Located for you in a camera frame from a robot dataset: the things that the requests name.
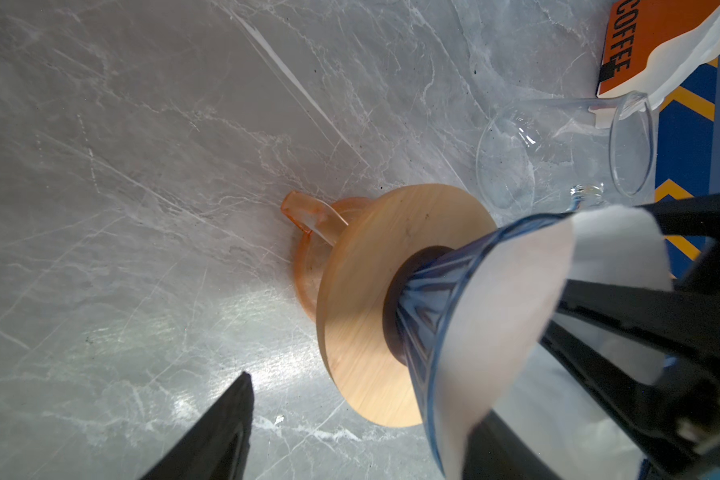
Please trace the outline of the white paper coffee filter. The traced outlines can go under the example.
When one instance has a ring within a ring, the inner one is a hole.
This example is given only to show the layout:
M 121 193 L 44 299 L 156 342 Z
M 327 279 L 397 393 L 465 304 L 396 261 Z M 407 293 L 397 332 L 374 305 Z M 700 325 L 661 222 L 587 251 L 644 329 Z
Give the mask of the white paper coffee filter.
M 436 350 L 434 438 L 444 474 L 464 475 L 468 437 L 491 411 L 532 459 L 565 479 L 634 479 L 643 460 L 539 346 L 568 280 L 667 291 L 664 238 L 638 208 L 528 217 L 480 241 Z

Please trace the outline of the coffee filter bag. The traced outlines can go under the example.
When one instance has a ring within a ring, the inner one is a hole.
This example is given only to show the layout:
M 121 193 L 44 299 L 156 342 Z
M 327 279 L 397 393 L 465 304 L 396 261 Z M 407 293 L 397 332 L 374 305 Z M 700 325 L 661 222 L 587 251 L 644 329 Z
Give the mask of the coffee filter bag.
M 608 19 L 596 95 L 636 91 L 658 107 L 720 55 L 720 0 L 621 0 Z

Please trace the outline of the blue glass dripper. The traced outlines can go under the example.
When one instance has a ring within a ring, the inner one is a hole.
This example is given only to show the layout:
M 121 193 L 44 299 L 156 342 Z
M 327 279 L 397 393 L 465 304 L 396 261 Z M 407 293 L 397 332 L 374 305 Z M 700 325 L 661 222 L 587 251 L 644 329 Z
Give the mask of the blue glass dripper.
M 516 221 L 408 277 L 396 323 L 433 457 L 464 479 L 470 431 L 514 383 L 559 304 L 573 262 L 563 214 Z

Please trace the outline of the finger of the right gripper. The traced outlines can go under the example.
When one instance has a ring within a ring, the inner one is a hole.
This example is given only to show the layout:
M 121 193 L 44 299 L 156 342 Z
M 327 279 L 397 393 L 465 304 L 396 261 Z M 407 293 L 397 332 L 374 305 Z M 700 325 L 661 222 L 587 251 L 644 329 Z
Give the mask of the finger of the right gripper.
M 652 385 L 634 380 L 559 324 L 540 344 L 665 479 L 720 470 L 720 384 L 679 359 Z
M 720 362 L 720 295 L 570 280 L 557 311 L 697 364 Z

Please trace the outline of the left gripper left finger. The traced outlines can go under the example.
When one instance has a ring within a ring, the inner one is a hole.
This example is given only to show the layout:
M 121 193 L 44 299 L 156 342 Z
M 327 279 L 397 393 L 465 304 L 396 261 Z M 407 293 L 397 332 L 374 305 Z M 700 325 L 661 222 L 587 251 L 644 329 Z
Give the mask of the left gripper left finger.
M 146 474 L 145 479 L 241 479 L 254 409 L 251 376 L 243 372 Z

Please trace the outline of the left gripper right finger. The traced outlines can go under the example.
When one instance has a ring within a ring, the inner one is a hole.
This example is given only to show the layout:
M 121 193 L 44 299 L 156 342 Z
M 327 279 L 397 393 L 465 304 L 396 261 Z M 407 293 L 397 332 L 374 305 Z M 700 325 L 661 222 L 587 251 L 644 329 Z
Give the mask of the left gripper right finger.
M 476 480 L 560 480 L 495 413 L 470 431 L 463 478 Z

